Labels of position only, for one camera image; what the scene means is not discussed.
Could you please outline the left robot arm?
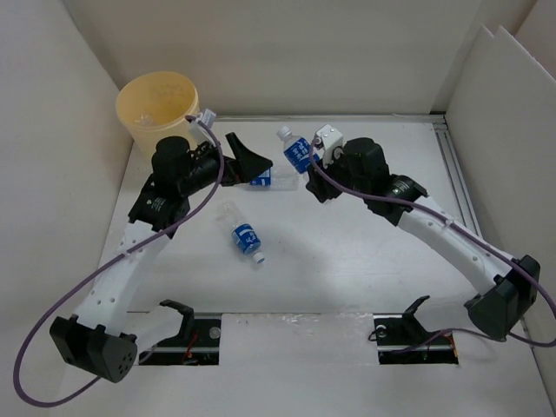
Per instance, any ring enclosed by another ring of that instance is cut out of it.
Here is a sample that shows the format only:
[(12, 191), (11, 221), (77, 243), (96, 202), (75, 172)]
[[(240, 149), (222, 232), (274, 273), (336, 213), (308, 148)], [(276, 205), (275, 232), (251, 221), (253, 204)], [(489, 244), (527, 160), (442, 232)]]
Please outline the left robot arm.
[(271, 160), (248, 149), (235, 133), (226, 139), (232, 156), (222, 156), (211, 142), (192, 149), (180, 136), (156, 145), (152, 172), (129, 212), (120, 260), (98, 275), (69, 319), (57, 317), (50, 326), (50, 336), (67, 364), (117, 383), (141, 352), (166, 340), (181, 345), (191, 339), (194, 310), (178, 301), (161, 301), (136, 328), (126, 321), (150, 264), (188, 215), (189, 198), (216, 183), (248, 183), (272, 167)]

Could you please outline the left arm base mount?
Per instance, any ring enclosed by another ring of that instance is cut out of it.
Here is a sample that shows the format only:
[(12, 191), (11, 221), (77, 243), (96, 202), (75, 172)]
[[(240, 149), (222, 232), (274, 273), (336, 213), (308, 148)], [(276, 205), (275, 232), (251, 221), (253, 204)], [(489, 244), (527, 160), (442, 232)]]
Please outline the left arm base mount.
[(138, 354), (140, 366), (217, 366), (220, 359), (222, 316), (196, 315), (193, 308), (165, 300), (159, 306), (178, 312), (182, 321), (176, 334)]

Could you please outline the red label water bottle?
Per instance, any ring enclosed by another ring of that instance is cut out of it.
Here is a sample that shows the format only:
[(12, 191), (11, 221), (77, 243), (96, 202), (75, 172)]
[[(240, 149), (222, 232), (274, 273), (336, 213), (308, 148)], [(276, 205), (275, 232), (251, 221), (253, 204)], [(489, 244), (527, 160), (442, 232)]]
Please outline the red label water bottle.
[(157, 122), (151, 114), (140, 114), (134, 120), (134, 124), (142, 128), (150, 128), (156, 126)]

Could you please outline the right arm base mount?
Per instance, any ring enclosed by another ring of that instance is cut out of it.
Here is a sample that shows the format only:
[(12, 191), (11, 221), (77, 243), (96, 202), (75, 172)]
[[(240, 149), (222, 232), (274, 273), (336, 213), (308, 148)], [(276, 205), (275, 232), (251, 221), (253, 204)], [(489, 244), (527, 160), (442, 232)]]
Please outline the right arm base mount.
[(430, 298), (424, 295), (401, 313), (374, 314), (374, 329), (367, 340), (377, 348), (380, 365), (458, 365), (452, 336), (442, 335), (428, 342), (435, 332), (427, 331), (415, 317)]

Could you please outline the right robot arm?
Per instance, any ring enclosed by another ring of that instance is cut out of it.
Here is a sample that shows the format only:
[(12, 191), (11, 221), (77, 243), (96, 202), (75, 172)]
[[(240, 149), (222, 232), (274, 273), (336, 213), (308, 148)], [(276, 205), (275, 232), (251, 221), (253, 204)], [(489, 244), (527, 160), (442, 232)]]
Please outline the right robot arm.
[(465, 308), (472, 324), (502, 341), (534, 304), (539, 264), (502, 252), (450, 216), (427, 190), (407, 175), (391, 173), (382, 147), (368, 137), (312, 141), (324, 152), (312, 163), (307, 189), (319, 202), (342, 193), (360, 197), (367, 208), (413, 235), (456, 268), (477, 294)]

